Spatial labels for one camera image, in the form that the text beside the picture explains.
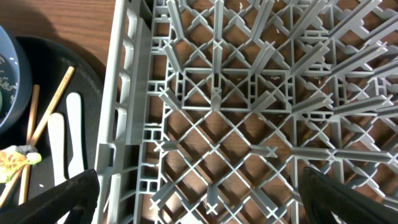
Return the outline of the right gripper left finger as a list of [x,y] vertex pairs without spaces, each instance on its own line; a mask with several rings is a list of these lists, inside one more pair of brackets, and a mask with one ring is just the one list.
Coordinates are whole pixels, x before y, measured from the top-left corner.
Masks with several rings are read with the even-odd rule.
[[66,223],[91,223],[100,192],[94,169],[1,213],[1,223],[57,223],[67,215]]

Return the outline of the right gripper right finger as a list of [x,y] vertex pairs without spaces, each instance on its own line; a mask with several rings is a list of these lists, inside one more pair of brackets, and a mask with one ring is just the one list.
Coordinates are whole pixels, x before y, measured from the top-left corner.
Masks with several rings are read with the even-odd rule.
[[397,212],[305,167],[298,183],[303,207],[310,223],[336,223],[335,215],[346,223],[397,223]]

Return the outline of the yellow green snack wrapper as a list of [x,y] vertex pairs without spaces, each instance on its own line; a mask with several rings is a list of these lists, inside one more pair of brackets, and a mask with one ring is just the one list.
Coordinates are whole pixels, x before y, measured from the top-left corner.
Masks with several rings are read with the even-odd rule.
[[14,174],[24,165],[35,165],[42,160],[38,150],[31,145],[9,146],[1,150],[1,183],[11,181]]

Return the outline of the grey dishwasher rack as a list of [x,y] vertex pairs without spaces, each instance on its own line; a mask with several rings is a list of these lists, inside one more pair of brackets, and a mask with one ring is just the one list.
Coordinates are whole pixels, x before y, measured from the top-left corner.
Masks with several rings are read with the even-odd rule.
[[116,1],[93,223],[298,223],[305,166],[397,208],[396,1]]

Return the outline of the white plastic knife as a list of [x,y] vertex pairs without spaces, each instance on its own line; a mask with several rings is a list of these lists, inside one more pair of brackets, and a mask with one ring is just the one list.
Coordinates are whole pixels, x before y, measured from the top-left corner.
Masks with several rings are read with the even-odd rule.
[[66,181],[64,168],[65,146],[65,120],[61,113],[53,113],[47,122],[50,150],[53,163],[54,185],[57,186]]

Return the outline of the round black serving tray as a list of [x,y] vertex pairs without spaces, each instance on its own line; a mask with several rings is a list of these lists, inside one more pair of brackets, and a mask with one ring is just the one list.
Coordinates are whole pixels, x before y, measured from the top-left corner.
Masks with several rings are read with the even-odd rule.
[[[57,87],[64,77],[67,68],[73,66],[75,71],[65,89],[54,112],[63,114],[65,118],[65,176],[68,164],[73,158],[72,139],[69,129],[66,99],[70,93],[77,92],[82,102],[82,145],[83,160],[86,169],[94,168],[96,143],[100,121],[103,81],[96,72],[78,54],[67,47],[47,39],[29,36],[16,36],[16,40],[24,49],[30,62],[33,84],[40,86],[37,121],[48,107]],[[7,132],[1,134],[1,149],[10,145],[25,143],[30,102],[18,122]],[[33,166],[30,172],[30,200],[54,187],[53,164],[50,150],[49,132],[44,129],[36,145],[42,161]],[[1,212],[18,206],[20,179],[8,196]]]

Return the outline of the light blue plastic knife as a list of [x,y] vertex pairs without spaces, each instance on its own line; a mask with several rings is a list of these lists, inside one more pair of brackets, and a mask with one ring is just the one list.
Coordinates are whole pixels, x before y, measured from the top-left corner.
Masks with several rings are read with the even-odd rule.
[[72,159],[68,165],[68,175],[69,178],[72,178],[85,170],[82,147],[81,96],[77,92],[68,94],[66,104],[73,151]]

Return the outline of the wooden chopstick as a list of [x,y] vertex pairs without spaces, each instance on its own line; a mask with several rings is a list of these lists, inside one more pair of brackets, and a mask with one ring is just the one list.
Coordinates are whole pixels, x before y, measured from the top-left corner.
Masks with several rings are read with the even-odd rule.
[[[34,133],[35,120],[37,116],[37,105],[39,100],[40,86],[34,85],[32,89],[32,99],[30,102],[29,120],[27,126],[26,143],[30,144],[30,139]],[[19,205],[23,204],[27,200],[28,189],[29,189],[29,178],[30,178],[30,165],[24,166],[21,174],[21,186],[19,193]]]
[[[35,146],[41,136],[41,134],[44,131],[44,127],[47,124],[47,121],[49,119],[49,116],[53,113],[53,111],[55,110],[63,92],[66,89],[66,86],[68,85],[73,72],[75,71],[75,68],[73,66],[69,66],[65,75],[63,76],[62,81],[60,82],[56,92],[54,93],[47,109],[45,110],[45,113],[43,115],[43,117],[41,118],[38,126],[36,127],[36,129],[34,130],[34,133],[32,135],[32,138],[30,139],[30,144],[27,145],[31,145],[31,146]],[[1,194],[1,207],[4,205],[5,201],[7,200],[8,196],[10,195],[12,189],[14,188],[17,180],[19,179],[19,177],[22,174],[22,170],[24,168],[24,166],[22,166],[12,177],[11,181],[6,183],[6,187],[3,190],[2,194]]]

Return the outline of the dark blue plate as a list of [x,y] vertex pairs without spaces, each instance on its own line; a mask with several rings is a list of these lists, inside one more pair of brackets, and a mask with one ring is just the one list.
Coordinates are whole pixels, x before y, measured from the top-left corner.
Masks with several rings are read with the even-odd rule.
[[29,59],[15,37],[1,28],[1,133],[22,116],[32,94]]

